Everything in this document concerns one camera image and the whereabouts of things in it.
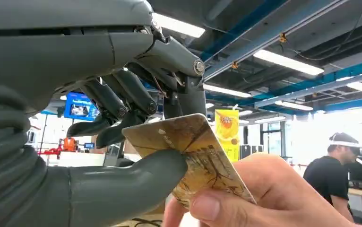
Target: white headband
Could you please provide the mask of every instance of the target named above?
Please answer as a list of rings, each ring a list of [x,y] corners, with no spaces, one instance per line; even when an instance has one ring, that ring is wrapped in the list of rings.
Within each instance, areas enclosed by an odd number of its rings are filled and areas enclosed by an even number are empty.
[[[336,141],[336,140],[330,140],[330,145],[342,145],[347,147],[362,148],[362,145],[359,145],[359,143],[351,143],[351,142]]]

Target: robotic hand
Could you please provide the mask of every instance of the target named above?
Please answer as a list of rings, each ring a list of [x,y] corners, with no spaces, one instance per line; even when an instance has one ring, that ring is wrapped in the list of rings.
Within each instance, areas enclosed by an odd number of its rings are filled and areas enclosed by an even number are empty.
[[[165,95],[166,118],[206,114],[203,62],[163,37],[152,12],[145,0],[0,0],[0,226],[111,226],[152,209],[184,176],[173,150],[128,168],[65,168],[24,146],[28,117],[78,88],[101,114],[68,135],[99,134],[98,147],[156,112],[139,78]]]

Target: virtual reality headset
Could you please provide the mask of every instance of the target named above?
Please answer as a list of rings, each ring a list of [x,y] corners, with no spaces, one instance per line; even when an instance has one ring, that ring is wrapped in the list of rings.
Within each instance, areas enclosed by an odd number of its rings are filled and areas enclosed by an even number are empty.
[[[356,156],[362,156],[362,145],[359,143],[331,140],[330,145],[341,145],[349,147]]]

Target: black t-shirt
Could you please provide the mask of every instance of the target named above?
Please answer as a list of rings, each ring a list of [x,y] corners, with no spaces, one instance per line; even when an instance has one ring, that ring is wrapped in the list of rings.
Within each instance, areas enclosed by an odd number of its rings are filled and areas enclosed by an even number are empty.
[[[348,171],[337,159],[324,156],[306,168],[303,178],[331,205],[331,195],[348,199]]]

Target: gold card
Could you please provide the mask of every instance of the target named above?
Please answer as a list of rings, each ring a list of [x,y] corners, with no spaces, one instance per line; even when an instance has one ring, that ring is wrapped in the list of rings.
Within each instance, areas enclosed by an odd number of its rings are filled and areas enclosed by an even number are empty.
[[[123,129],[122,134],[142,157],[169,148],[185,156],[188,170],[172,192],[184,207],[189,207],[195,193],[206,188],[233,193],[256,204],[204,115],[132,126]]]

